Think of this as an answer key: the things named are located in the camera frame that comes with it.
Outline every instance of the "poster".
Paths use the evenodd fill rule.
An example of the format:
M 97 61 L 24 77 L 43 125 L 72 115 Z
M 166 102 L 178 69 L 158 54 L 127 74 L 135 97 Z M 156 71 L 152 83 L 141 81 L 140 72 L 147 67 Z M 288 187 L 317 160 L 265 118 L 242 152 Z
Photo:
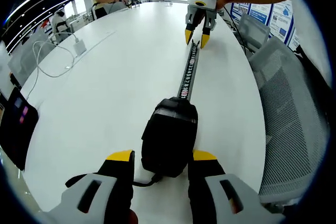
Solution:
M 288 47 L 289 47 L 292 51 L 295 51 L 296 48 L 297 48 L 299 45 L 300 45 L 299 37 L 297 36 L 297 34 L 296 34 L 296 29 L 294 28 L 292 37 L 290 38 L 289 43 L 288 43 Z
M 291 0 L 273 4 L 269 27 L 270 33 L 286 43 L 293 23 L 293 10 Z
M 257 19 L 258 21 L 262 22 L 263 24 L 267 25 L 271 9 L 272 9 L 271 4 L 267 5 L 251 4 L 249 15 Z

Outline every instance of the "black cable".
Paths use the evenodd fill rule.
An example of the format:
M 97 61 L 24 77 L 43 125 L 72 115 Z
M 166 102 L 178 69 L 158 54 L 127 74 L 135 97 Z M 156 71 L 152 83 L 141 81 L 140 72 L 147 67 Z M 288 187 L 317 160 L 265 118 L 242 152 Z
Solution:
M 228 10 L 225 8 L 225 6 L 224 6 L 224 9 L 225 9 L 225 11 L 228 13 L 228 15 L 230 16 L 230 18 L 231 18 L 231 20 L 232 20 L 232 23 L 234 24 L 234 26 L 235 26 L 235 28 L 236 28 L 236 30 L 237 30 L 239 36 L 240 36 L 241 43 L 243 43 L 244 52 L 245 52 L 245 55 L 246 55 L 246 46 L 245 46 L 243 37 L 242 37 L 242 35 L 240 34 L 240 32 L 239 32 L 239 30 L 238 30 L 238 28 L 237 28 L 237 26 L 236 26 L 236 23 L 234 22 L 233 18 L 231 17 L 230 13 L 229 13 Z
M 139 187 L 149 187 L 154 185 L 155 183 L 159 182 L 162 179 L 162 175 L 159 174 L 154 174 L 154 176 L 152 177 L 151 181 L 148 183 L 141 183 L 141 182 L 136 182 L 133 181 L 133 186 L 139 186 Z

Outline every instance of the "power adapter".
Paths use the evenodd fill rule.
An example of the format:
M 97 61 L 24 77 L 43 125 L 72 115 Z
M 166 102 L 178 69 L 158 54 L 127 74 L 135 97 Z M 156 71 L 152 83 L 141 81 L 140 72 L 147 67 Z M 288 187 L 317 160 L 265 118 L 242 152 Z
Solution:
M 76 43 L 74 44 L 76 57 L 80 56 L 82 53 L 86 51 L 86 47 L 84 41 L 81 39 L 76 38 Z

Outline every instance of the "display board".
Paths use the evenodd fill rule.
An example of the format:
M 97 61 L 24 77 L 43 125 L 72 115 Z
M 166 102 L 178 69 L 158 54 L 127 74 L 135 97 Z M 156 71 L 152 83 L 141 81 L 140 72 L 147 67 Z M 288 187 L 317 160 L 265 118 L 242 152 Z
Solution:
M 294 31 L 288 41 L 288 47 L 292 50 L 295 51 L 296 48 L 300 45 L 299 37 L 296 34 L 296 29 L 294 28 Z
M 243 14 L 250 13 L 250 8 L 251 8 L 250 3 L 233 3 L 231 6 L 231 16 L 236 21 L 240 21 L 240 18 Z M 264 12 L 262 12 L 262 10 L 258 10 L 258 7 L 256 6 L 255 9 L 253 10 L 253 14 L 255 15 L 255 17 L 259 16 L 260 19 L 263 19 Z
M 263 24 L 268 25 L 271 11 L 272 11 L 272 4 L 268 5 L 251 4 L 249 15 L 259 20 Z
M 283 43 L 287 43 L 293 26 L 292 1 L 286 0 L 273 4 L 269 22 L 272 36 L 277 36 Z
M 240 20 L 243 14 L 248 14 L 250 9 L 250 3 L 232 3 L 231 16 L 235 20 Z
M 294 33 L 293 10 L 291 0 L 286 0 L 277 4 L 249 4 L 233 3 L 231 7 L 232 18 L 239 22 L 243 14 L 262 22 L 270 27 L 270 35 L 278 37 L 292 50 L 296 49 L 299 40 Z

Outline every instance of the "white cable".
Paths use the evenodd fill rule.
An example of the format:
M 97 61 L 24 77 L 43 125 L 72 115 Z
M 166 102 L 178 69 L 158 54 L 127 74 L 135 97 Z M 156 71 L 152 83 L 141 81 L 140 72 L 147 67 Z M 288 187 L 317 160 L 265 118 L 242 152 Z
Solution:
M 35 47 L 34 47 L 34 46 L 35 46 L 38 42 L 42 42 L 43 45 L 40 47 L 40 50 L 38 51 L 38 54 L 37 54 L 37 56 L 36 56 L 36 52 L 35 52 Z M 50 75 L 50 74 L 44 72 L 43 69 L 38 65 L 38 64 L 39 64 L 39 63 L 38 63 L 38 59 L 39 59 L 39 56 L 40 56 L 41 49 L 42 49 L 42 47 L 43 47 L 46 43 L 48 43 L 48 44 L 52 44 L 52 45 L 54 45 L 54 46 L 56 46 L 56 47 L 62 48 L 62 49 L 64 49 L 64 50 L 67 50 L 67 51 L 71 54 L 71 56 L 72 56 L 72 65 L 71 65 L 71 67 L 70 67 L 69 69 L 67 69 L 67 71 L 65 71 L 65 72 L 63 72 L 63 73 L 61 73 L 61 74 L 59 74 L 59 75 L 57 75 L 57 76 L 52 76 L 52 75 Z M 62 76 L 62 75 L 65 74 L 65 73 L 67 73 L 68 71 L 70 71 L 70 70 L 74 67 L 74 65 L 75 65 L 75 57 L 74 57 L 74 55 L 72 54 L 71 51 L 69 51 L 68 49 L 66 49 L 66 48 L 64 48 L 64 47 L 61 47 L 61 46 L 59 46 L 59 45 L 55 45 L 55 44 L 53 44 L 53 43 L 51 43 L 51 42 L 48 42 L 48 41 L 41 41 L 41 40 L 36 41 L 36 42 L 33 44 L 33 53 L 34 53 L 34 56 L 35 56 L 35 59 L 36 59 L 37 75 L 36 75 L 35 83 L 34 83 L 32 89 L 30 90 L 30 92 L 28 93 L 28 96 L 27 96 L 27 99 L 26 99 L 26 100 L 29 99 L 29 96 L 30 96 L 31 92 L 33 91 L 34 87 L 36 86 L 37 79 L 38 79 L 38 75 L 39 75 L 39 70 L 41 70 L 41 72 L 44 73 L 46 76 L 49 76 L 49 77 L 51 77 L 51 78 L 57 78 L 57 77 Z
M 54 33 L 54 35 L 56 35 L 56 34 L 71 34 L 71 35 L 74 35 L 73 33 L 68 33 L 66 31 L 60 31 L 59 33 Z M 78 42 L 79 39 L 77 38 L 77 36 L 74 35 L 74 37 L 75 37 L 75 41 Z
M 71 65 L 71 67 L 69 67 L 69 69 L 66 71 L 66 72 L 68 72 L 70 69 L 72 69 L 88 52 L 90 52 L 93 48 L 95 48 L 96 46 L 98 46 L 100 43 L 102 43 L 104 40 L 106 40 L 107 38 L 109 38 L 111 35 L 113 35 L 113 34 L 115 34 L 116 33 L 116 31 L 114 31 L 114 32 L 112 32 L 112 33 L 110 33 L 109 35 L 107 35 L 104 39 L 102 39 L 102 40 L 100 40 L 98 43 L 96 43 L 93 47 L 91 47 L 90 48 L 90 50 L 88 50 L 88 51 L 86 51 L 83 55 L 81 55 L 81 57 L 74 63 L 74 60 L 75 60 L 75 58 L 73 57 L 73 54 L 68 50 L 68 49 L 66 49 L 66 48 L 63 48 L 63 47 L 60 47 L 60 46 L 58 46 L 58 45 L 56 45 L 57 47 L 59 47 L 59 48 L 62 48 L 62 49 L 65 49 L 65 50 L 67 50 L 68 52 L 70 52 L 71 53 L 71 56 L 72 56 L 72 58 L 73 58 L 73 61 L 72 61 L 72 65 Z M 35 80 L 35 83 L 34 83 L 34 85 L 33 85 L 33 87 L 32 87 L 32 89 L 30 90 L 30 92 L 29 92 L 29 94 L 28 94 L 28 96 L 27 96 L 27 100 L 28 100 L 28 98 L 29 98 L 29 96 L 30 96 L 30 93 L 33 91 L 33 89 L 34 89 L 34 87 L 35 87 L 35 85 L 36 85 L 36 83 L 37 83 L 37 79 L 38 79 L 38 73 L 39 73 L 39 70 L 41 70 L 42 71 L 42 69 L 39 67 L 39 65 L 38 65 L 38 58 L 39 58 L 39 53 L 40 53 L 40 51 L 38 52 L 38 55 L 37 55 L 37 57 L 36 57 L 36 53 L 35 53 L 35 50 L 34 50 L 34 45 L 37 43 L 37 42 L 43 42 L 43 43 L 45 43 L 46 41 L 36 41 L 34 44 L 33 44 L 33 53 L 34 53 L 34 56 L 35 56 L 35 58 L 37 58 L 37 76 L 36 76 L 36 80 Z M 45 72 L 43 72 L 44 74 L 46 74 L 47 76 L 49 76 L 49 77 L 52 77 L 52 78 L 56 78 L 56 77 L 53 77 L 53 76 L 50 76 L 49 74 L 47 74 L 47 73 L 45 73 Z

